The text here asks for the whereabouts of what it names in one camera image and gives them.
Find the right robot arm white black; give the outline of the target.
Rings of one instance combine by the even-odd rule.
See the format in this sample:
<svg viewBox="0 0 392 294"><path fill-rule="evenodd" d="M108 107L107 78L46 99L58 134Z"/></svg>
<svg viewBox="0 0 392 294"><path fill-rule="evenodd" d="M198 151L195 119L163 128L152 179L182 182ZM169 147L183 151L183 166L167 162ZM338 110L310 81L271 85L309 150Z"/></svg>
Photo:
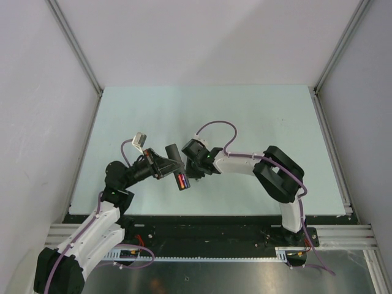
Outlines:
<svg viewBox="0 0 392 294"><path fill-rule="evenodd" d="M191 139L182 148L187 157L188 178L200 179L206 175L236 173L254 176L266 193L279 203L282 215L278 238L290 246L304 239L306 218L300 198L306 191L303 185L304 170L277 146L269 146L261 154L229 153L223 148L209 150L205 144Z"/></svg>

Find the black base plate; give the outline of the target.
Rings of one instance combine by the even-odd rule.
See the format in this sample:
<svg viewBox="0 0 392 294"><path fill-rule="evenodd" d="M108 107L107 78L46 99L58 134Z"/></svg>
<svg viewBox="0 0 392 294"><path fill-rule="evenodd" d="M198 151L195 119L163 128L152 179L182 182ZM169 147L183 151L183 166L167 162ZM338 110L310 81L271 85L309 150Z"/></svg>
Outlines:
<svg viewBox="0 0 392 294"><path fill-rule="evenodd" d="M118 224L125 229L125 242L130 244L141 236L150 250L192 251L207 249L248 249L251 246L303 247L300 241L291 246L278 238L280 216L131 216L125 215Z"/></svg>

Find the right aluminium frame post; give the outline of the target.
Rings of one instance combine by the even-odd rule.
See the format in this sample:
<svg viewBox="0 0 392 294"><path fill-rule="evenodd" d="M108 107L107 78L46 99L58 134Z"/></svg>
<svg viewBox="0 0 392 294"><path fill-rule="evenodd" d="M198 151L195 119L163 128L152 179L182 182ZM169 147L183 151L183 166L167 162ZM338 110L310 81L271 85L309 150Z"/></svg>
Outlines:
<svg viewBox="0 0 392 294"><path fill-rule="evenodd" d="M313 90L316 94L318 94L322 90L326 80L333 72L334 68L337 66L340 58L344 54L346 48L348 47L350 41L355 35L357 29L359 28L363 18L366 16L373 2L374 1L372 0L359 1L353 15L350 17L347 26L345 27L342 35L340 36L326 66L324 67L315 86L313 87Z"/></svg>

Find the aluminium frame post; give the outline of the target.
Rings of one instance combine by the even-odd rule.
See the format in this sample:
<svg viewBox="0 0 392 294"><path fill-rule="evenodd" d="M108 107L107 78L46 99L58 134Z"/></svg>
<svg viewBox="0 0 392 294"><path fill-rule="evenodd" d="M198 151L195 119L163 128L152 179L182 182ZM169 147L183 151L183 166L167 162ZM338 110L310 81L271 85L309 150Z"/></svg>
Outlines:
<svg viewBox="0 0 392 294"><path fill-rule="evenodd" d="M77 37L69 24L65 13L63 12L59 2L56 0L45 0L50 12L52 13L55 21L57 22L61 32L63 33L67 43L69 44L71 50L73 51L76 60L82 68L82 71L85 73L90 85L93 87L96 94L101 97L103 93L103 89L88 61Z"/></svg>
<svg viewBox="0 0 392 294"><path fill-rule="evenodd" d="M373 2L374 1L372 0L359 1L353 15L350 17L347 26L345 27L342 35L340 36L326 66L324 67L315 86L313 87L313 90L316 94L318 94L322 90L326 80L333 72L334 68L337 66L340 58L344 54L346 48L348 47L350 41L355 35L357 29L359 28L363 18L366 16Z"/></svg>

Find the black remote control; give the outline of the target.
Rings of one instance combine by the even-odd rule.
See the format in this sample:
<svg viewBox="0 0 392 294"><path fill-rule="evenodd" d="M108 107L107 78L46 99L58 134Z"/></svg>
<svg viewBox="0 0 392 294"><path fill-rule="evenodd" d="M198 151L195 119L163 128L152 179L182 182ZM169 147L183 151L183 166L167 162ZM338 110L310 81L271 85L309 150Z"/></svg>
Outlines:
<svg viewBox="0 0 392 294"><path fill-rule="evenodd" d="M186 175L185 164L181 159L177 145L171 144L165 147L169 159L175 161L179 167L173 172L178 189L180 191L190 188L190 183Z"/></svg>

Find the purple battery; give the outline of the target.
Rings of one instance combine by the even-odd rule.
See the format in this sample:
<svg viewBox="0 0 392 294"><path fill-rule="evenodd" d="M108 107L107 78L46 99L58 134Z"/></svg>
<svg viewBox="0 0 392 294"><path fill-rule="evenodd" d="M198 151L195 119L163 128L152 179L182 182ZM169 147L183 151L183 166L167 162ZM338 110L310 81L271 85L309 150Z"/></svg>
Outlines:
<svg viewBox="0 0 392 294"><path fill-rule="evenodd" d="M184 186L185 186L186 188L188 188L188 183L187 183L187 180L186 180L185 175L182 174L181 176L182 176L182 179L183 179Z"/></svg>

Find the left aluminium frame post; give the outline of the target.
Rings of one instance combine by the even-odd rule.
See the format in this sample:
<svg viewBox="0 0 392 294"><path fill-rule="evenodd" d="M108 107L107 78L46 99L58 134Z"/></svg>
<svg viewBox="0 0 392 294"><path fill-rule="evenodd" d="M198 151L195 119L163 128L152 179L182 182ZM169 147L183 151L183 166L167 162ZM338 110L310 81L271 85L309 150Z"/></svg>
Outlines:
<svg viewBox="0 0 392 294"><path fill-rule="evenodd" d="M88 61L77 37L69 24L65 13L63 12L59 2L56 0L45 0L50 12L52 13L55 21L57 22L61 32L63 33L67 43L69 44L71 50L73 51L76 60L82 68L82 71L85 73L90 85L93 87L96 94L101 97L103 93L103 89Z"/></svg>

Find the aluminium cross rail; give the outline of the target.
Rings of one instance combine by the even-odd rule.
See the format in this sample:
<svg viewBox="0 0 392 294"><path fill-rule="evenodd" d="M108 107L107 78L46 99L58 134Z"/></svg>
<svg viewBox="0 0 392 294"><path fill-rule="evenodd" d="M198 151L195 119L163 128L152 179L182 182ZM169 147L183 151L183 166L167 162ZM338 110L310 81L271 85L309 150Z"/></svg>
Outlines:
<svg viewBox="0 0 392 294"><path fill-rule="evenodd" d="M53 248L66 240L79 224L51 225L45 245ZM371 225L311 225L318 234L321 250L377 250Z"/></svg>

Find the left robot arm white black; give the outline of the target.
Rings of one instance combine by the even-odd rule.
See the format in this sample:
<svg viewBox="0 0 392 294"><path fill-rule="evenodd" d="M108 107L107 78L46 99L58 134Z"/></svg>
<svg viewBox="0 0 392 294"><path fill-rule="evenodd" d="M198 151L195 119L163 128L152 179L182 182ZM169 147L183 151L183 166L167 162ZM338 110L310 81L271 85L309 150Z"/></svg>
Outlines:
<svg viewBox="0 0 392 294"><path fill-rule="evenodd" d="M177 145L168 145L165 150L167 156L162 157L148 148L129 167L120 161L107 165L105 188L92 213L60 245L46 247L39 254L33 285L36 293L81 293L107 252L135 239L133 227L118 223L134 197L129 187L149 177L162 179L184 169Z"/></svg>

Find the red battery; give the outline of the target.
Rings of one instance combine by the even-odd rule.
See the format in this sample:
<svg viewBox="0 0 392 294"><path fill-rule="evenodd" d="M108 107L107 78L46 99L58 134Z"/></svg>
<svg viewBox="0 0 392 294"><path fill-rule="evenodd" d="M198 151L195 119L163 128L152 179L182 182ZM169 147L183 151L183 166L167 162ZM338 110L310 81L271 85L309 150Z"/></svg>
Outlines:
<svg viewBox="0 0 392 294"><path fill-rule="evenodd" d="M178 180L179 180L179 184L180 184L180 186L181 186L181 189L184 189L185 186L184 186L183 177L182 177L181 174L178 175Z"/></svg>

